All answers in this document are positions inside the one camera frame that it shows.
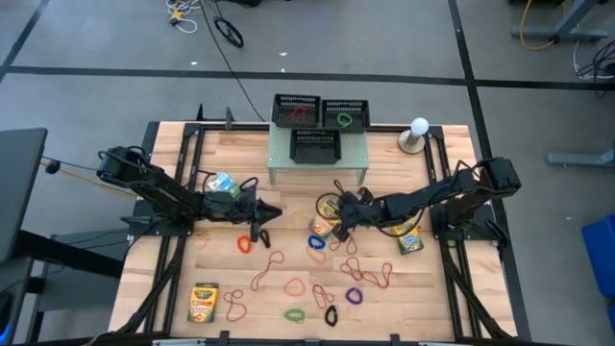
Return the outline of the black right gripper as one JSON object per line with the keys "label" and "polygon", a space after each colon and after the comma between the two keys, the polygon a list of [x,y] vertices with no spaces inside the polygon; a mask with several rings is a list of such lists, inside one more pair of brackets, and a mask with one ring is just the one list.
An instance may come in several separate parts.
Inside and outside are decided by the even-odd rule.
{"label": "black right gripper", "polygon": [[356,226],[385,227],[381,204],[376,201],[369,189],[359,189],[356,193],[341,192],[337,205],[341,224],[333,227],[332,234],[340,242],[345,242],[350,236],[348,229]]}

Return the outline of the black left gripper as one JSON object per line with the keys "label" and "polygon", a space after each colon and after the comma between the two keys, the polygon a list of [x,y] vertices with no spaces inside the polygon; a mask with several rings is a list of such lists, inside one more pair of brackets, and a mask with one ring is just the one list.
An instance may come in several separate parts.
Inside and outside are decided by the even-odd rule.
{"label": "black left gripper", "polygon": [[205,219],[214,222],[250,222],[250,239],[252,242],[258,242],[262,225],[283,213],[280,208],[258,198],[257,189],[252,185],[241,190],[236,197],[227,191],[205,192],[201,214]]}

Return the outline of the yellow Crayola crayons box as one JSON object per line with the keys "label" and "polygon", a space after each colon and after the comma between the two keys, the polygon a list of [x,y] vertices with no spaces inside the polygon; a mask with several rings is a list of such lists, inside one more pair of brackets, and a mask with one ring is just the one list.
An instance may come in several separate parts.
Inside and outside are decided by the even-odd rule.
{"label": "yellow Crayola crayons box", "polygon": [[190,292],[187,321],[212,323],[219,297],[218,283],[197,283]]}
{"label": "yellow Crayola crayons box", "polygon": [[334,227],[339,223],[337,214],[337,204],[333,201],[325,202],[317,209],[316,215],[310,223],[312,231],[322,238],[329,237]]}

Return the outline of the yellow rubber band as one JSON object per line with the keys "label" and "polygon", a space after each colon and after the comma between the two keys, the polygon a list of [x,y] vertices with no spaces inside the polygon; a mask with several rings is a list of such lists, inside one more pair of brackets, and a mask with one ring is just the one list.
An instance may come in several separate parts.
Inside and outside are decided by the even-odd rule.
{"label": "yellow rubber band", "polygon": [[194,235],[194,247],[198,251],[202,251],[209,243],[212,237],[216,237],[219,233],[226,232],[225,228],[206,228],[197,230]]}
{"label": "yellow rubber band", "polygon": [[314,218],[314,210],[293,209],[288,212],[288,223],[295,228],[307,228]]}

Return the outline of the black plastic mesh basket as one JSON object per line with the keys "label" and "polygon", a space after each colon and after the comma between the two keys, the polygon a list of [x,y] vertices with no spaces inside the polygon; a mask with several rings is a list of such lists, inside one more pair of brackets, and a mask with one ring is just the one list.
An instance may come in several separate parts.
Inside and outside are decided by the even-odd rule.
{"label": "black plastic mesh basket", "polygon": [[335,164],[341,160],[337,130],[292,130],[289,158],[297,164]]}
{"label": "black plastic mesh basket", "polygon": [[[284,119],[292,113],[293,109],[296,107],[303,107],[306,109],[306,122],[285,122]],[[318,128],[321,124],[321,97],[313,95],[276,94],[274,96],[271,121],[279,128]]]}
{"label": "black plastic mesh basket", "polygon": [[[346,112],[353,119],[353,124],[348,128],[340,128],[336,117],[339,113]],[[329,130],[338,130],[345,134],[363,134],[370,126],[369,102],[367,100],[350,99],[324,99],[322,101],[322,126]]]}

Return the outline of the black desk stand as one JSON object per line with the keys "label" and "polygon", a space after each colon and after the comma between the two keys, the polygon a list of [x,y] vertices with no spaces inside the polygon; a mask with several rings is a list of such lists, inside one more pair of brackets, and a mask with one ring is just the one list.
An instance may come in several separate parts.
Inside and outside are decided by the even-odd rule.
{"label": "black desk stand", "polygon": [[119,279],[123,261],[24,230],[0,236],[0,345],[12,343],[23,300],[41,294],[45,279],[31,275],[35,260]]}

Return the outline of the grey metal desk foot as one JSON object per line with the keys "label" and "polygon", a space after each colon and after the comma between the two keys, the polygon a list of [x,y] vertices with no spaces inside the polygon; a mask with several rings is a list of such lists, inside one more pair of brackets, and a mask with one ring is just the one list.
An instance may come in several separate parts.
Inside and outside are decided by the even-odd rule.
{"label": "grey metal desk foot", "polygon": [[606,151],[602,154],[550,153],[546,156],[546,160],[549,164],[615,168],[613,150]]}

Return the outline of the black desk panel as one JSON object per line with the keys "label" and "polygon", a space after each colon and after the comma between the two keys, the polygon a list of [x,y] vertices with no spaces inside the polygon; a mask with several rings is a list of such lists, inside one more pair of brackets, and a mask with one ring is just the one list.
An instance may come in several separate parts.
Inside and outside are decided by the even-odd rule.
{"label": "black desk panel", "polygon": [[47,134],[44,128],[0,131],[0,263],[34,254],[44,241],[22,223]]}

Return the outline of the grey metal desk base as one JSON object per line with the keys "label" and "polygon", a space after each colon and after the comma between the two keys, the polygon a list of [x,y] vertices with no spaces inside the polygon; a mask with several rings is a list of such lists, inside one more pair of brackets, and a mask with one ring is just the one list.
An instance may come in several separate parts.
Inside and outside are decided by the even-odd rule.
{"label": "grey metal desk base", "polygon": [[563,16],[553,26],[529,26],[526,24],[529,9],[535,3],[551,3],[554,6],[563,5],[567,0],[508,0],[510,5],[523,3],[524,10],[518,25],[511,29],[511,35],[519,39],[545,39],[550,44],[561,41],[576,40],[595,43],[608,37],[606,31],[592,29],[582,30],[580,21],[597,6],[606,4],[608,0],[571,0],[572,5],[564,11]]}

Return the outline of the green white Crayola box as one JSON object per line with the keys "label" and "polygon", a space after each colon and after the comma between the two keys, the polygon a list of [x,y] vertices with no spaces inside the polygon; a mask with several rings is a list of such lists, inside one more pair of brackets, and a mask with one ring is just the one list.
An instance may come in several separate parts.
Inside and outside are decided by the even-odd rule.
{"label": "green white Crayola box", "polygon": [[239,194],[239,184],[230,177],[227,173],[216,173],[211,179],[208,179],[206,186],[212,191],[228,192],[236,198]]}

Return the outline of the yellow blue green Crayola box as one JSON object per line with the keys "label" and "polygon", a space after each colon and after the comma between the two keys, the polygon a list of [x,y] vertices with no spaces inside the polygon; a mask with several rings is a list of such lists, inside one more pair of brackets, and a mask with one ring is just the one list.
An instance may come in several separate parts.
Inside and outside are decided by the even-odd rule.
{"label": "yellow blue green Crayola box", "polygon": [[420,227],[414,225],[413,218],[391,228],[391,233],[397,236],[399,251],[402,255],[408,255],[424,248],[419,231]]}

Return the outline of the white bulb lamp metal base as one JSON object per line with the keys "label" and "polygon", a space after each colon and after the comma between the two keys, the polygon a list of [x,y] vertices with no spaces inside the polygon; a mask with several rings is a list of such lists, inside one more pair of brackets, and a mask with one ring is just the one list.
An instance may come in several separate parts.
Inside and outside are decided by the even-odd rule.
{"label": "white bulb lamp metal base", "polygon": [[409,129],[403,131],[398,137],[398,146],[406,154],[418,154],[425,148],[425,135],[430,129],[430,124],[423,117],[415,118],[409,125]]}

